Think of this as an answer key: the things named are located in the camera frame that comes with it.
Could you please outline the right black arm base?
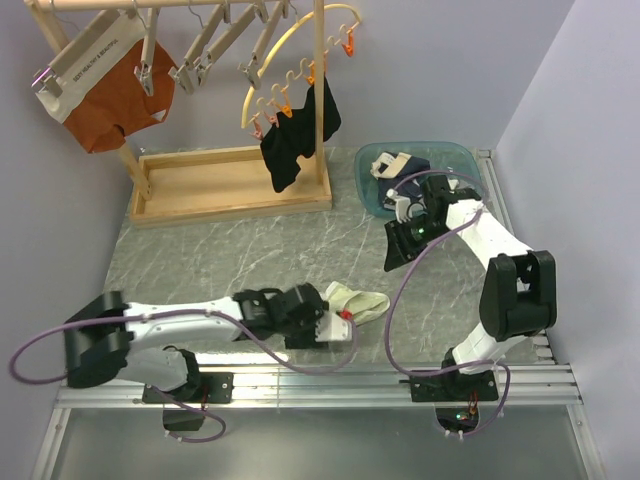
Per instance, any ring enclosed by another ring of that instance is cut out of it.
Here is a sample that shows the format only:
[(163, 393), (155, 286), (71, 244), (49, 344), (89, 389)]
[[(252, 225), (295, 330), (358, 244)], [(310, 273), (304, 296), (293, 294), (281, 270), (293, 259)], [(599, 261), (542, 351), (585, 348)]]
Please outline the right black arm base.
[(455, 371), (433, 377), (412, 375), (400, 383), (409, 385), (413, 403), (438, 403), (435, 415), (439, 426), (447, 436), (456, 435), (460, 440), (481, 429), (481, 402), (498, 401), (495, 417), (504, 405), (490, 370), (475, 374)]

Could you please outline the pale yellow underwear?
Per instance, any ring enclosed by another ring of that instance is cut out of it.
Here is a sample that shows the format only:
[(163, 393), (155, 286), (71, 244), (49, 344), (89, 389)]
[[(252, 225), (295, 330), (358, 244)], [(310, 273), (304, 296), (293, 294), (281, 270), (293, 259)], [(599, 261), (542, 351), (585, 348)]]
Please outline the pale yellow underwear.
[(353, 290), (336, 281), (326, 288), (324, 298), (333, 311), (348, 313), (358, 326), (380, 318), (390, 307), (386, 294)]

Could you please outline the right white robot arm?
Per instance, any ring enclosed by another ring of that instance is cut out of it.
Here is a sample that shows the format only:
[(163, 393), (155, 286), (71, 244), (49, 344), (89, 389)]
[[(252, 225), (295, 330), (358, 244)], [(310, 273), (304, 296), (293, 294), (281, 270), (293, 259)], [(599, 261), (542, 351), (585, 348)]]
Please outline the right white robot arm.
[(549, 251), (534, 250), (507, 230), (476, 188), (455, 188), (449, 174), (431, 171), (421, 190), (420, 211), (399, 188), (386, 192), (395, 218), (385, 225), (384, 269), (406, 266), (401, 283), (407, 285), (427, 255), (454, 237), (483, 267), (479, 322), (437, 372), (442, 391), (460, 400), (474, 390), (475, 375), (498, 366), (512, 347), (556, 323), (556, 261)]

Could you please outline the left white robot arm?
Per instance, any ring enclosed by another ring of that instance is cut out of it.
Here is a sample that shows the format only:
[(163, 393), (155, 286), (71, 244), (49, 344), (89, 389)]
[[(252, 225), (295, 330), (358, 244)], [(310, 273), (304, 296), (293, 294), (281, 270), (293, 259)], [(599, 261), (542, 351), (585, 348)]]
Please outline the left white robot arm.
[(264, 341), (284, 336), (290, 348), (311, 348), (340, 338), (338, 317), (310, 284), (287, 291), (243, 290), (209, 302), (149, 305), (102, 294), (67, 320), (67, 384), (85, 389), (113, 379), (149, 384), (180, 402), (195, 399), (202, 378), (181, 343), (202, 338)]

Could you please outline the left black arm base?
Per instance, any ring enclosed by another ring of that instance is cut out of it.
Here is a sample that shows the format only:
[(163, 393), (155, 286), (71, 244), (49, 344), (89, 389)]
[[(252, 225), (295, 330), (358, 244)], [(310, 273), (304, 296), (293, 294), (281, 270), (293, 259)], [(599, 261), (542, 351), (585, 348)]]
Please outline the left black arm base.
[(170, 392), (146, 385), (142, 403), (163, 406), (162, 422), (168, 432), (195, 433), (203, 427), (209, 407), (231, 402), (233, 379), (231, 372), (201, 373), (194, 382)]

